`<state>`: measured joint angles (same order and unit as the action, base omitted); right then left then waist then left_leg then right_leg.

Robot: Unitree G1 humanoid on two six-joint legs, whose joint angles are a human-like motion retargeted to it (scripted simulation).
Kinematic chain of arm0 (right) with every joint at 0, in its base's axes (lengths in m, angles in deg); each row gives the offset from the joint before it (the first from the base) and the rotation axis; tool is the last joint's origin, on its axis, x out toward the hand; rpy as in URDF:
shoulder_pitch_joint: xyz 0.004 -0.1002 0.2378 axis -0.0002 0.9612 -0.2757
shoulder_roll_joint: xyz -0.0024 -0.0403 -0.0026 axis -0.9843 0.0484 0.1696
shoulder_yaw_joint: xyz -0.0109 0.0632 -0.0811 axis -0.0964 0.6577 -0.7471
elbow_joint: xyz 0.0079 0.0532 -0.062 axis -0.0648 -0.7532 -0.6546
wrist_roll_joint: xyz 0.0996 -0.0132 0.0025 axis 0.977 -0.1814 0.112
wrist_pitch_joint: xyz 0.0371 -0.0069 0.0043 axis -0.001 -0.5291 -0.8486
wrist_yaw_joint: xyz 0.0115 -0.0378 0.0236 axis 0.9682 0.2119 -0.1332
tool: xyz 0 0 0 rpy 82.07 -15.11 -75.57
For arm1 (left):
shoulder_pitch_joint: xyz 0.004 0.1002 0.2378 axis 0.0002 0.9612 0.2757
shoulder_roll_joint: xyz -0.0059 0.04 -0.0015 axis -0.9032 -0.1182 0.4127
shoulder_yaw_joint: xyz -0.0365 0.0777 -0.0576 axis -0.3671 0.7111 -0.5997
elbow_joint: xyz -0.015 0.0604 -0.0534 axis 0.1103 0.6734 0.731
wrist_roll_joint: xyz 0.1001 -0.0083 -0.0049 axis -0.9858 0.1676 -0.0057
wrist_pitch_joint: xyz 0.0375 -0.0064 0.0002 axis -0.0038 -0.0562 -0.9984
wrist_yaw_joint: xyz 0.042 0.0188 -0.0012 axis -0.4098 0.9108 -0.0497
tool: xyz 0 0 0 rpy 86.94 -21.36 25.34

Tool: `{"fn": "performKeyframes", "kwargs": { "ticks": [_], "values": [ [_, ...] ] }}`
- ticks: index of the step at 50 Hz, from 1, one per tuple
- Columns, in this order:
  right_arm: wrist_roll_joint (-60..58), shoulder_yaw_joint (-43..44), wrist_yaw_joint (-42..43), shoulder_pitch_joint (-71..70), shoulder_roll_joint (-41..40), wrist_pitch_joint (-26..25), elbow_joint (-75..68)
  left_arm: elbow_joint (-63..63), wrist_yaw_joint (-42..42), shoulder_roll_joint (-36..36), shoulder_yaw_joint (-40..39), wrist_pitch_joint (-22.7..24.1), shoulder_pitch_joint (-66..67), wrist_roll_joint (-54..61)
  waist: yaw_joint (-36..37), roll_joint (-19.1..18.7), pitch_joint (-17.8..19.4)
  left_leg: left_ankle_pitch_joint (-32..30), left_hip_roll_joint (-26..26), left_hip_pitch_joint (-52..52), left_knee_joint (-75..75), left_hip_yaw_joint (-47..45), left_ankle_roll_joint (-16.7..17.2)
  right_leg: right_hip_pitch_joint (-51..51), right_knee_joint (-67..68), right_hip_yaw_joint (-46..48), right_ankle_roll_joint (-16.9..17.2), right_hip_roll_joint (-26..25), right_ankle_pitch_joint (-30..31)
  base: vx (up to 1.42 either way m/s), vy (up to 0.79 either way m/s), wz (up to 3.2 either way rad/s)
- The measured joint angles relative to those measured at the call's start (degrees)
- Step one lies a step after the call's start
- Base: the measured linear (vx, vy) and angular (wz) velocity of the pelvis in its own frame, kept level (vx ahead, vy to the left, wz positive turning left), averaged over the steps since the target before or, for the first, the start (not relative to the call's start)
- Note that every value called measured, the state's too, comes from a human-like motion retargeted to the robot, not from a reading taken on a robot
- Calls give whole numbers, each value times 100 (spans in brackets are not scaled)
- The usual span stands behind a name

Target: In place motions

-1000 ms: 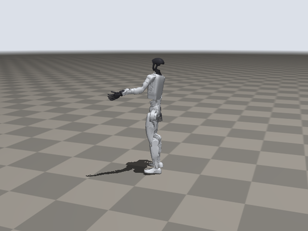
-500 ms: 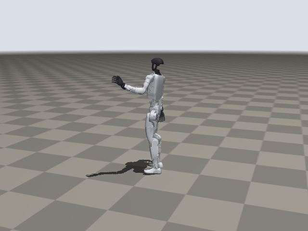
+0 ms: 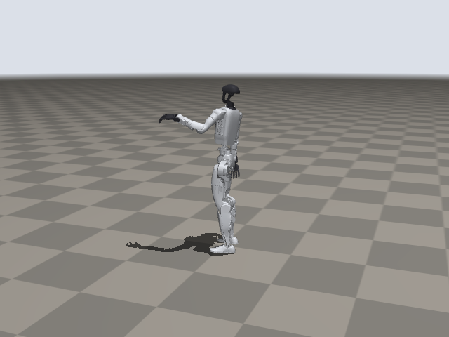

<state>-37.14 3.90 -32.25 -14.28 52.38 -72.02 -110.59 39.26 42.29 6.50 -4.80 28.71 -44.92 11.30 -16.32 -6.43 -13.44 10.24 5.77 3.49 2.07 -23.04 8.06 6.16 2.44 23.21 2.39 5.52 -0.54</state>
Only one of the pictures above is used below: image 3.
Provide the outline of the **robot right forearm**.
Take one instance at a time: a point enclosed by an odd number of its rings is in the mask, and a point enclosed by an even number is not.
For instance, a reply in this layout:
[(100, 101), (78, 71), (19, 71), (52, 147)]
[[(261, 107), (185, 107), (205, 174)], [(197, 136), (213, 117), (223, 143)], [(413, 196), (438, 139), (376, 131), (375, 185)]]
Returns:
[(239, 139), (235, 140), (234, 145), (230, 145), (230, 153), (233, 154), (234, 161), (236, 161), (236, 154), (237, 154), (237, 145), (239, 143)]

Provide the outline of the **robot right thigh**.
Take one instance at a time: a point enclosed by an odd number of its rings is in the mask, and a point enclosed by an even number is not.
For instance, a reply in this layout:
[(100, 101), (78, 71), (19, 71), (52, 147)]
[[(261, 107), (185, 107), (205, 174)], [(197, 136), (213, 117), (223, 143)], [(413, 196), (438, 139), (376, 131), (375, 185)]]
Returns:
[[(229, 169), (229, 171), (233, 171), (235, 167), (235, 161), (234, 161), (234, 165), (231, 169)], [(223, 201), (227, 202), (230, 204), (231, 207), (233, 207), (235, 205), (235, 201), (234, 198), (229, 196), (229, 191), (230, 191), (230, 187), (231, 187), (231, 174), (228, 172), (227, 176), (220, 176), (221, 178), (224, 179), (224, 196), (222, 198)]]

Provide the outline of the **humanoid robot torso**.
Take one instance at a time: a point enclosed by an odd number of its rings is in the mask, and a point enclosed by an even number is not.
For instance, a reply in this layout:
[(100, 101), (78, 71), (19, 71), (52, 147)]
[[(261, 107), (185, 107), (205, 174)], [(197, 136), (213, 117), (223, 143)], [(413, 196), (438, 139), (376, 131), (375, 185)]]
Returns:
[(227, 145), (234, 145), (236, 140), (240, 112), (239, 110), (227, 108), (227, 105), (224, 106), (220, 108), (226, 111), (224, 118), (215, 122), (215, 143), (222, 145), (222, 147), (218, 148), (220, 155), (217, 158), (217, 162), (226, 161), (229, 169), (231, 169), (234, 165), (234, 157)]

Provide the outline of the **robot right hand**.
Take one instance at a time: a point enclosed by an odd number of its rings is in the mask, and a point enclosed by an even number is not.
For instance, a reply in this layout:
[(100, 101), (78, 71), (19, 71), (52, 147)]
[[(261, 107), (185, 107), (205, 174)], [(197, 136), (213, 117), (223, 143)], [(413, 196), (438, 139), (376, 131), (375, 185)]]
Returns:
[[(238, 162), (238, 157), (236, 156), (235, 167), (234, 167), (234, 170), (233, 170), (233, 179), (234, 179), (234, 176), (235, 176), (235, 171), (236, 171), (236, 178), (237, 178), (237, 171), (238, 171), (238, 177), (240, 176), (239, 175), (239, 166), (238, 166), (237, 162)], [(232, 178), (232, 171), (231, 171), (231, 178)]]

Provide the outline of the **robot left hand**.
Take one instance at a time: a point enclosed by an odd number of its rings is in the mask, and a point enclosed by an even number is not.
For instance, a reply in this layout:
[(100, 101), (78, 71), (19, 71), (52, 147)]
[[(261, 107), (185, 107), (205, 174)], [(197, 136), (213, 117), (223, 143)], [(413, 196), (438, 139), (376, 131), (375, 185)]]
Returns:
[(161, 123), (161, 121), (162, 120), (173, 120), (173, 121), (176, 121), (176, 122), (180, 122), (180, 119), (179, 118), (176, 118), (176, 116), (177, 116), (178, 114), (165, 114), (165, 115), (163, 115), (161, 118), (160, 118), (160, 120), (159, 120), (159, 123)]

